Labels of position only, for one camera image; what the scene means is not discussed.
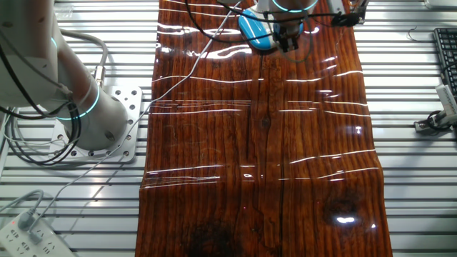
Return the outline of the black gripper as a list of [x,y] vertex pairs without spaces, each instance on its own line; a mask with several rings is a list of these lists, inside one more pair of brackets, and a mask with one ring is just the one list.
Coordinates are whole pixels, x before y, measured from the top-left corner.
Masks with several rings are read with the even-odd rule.
[[301,21],[287,21],[273,25],[273,35],[276,37],[281,51],[295,51],[298,48],[298,38],[301,32]]

